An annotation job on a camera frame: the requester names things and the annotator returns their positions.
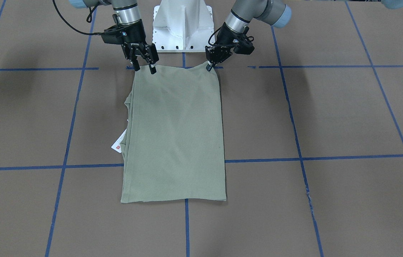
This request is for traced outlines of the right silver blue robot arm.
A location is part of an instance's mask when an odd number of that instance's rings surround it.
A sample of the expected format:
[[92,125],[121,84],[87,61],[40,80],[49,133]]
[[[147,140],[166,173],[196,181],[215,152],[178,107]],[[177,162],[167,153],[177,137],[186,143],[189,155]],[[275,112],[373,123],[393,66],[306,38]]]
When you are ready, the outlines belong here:
[[101,5],[111,5],[114,13],[114,25],[103,32],[82,33],[99,35],[106,44],[120,45],[123,54],[131,62],[135,71],[140,70],[137,60],[141,57],[149,66],[150,73],[157,73],[156,63],[159,60],[155,44],[146,42],[146,33],[141,13],[136,0],[71,0],[75,8],[88,8],[87,22],[92,21],[94,10]]

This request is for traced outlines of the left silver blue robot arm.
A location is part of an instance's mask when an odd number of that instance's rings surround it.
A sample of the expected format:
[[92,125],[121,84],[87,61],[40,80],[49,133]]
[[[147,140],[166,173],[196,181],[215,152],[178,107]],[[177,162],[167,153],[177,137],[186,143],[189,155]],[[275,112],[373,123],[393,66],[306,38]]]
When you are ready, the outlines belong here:
[[206,70],[211,71],[233,53],[250,55],[254,51],[249,24],[257,19],[276,28],[291,20],[291,7],[281,0],[237,0],[220,28],[211,34],[206,49]]

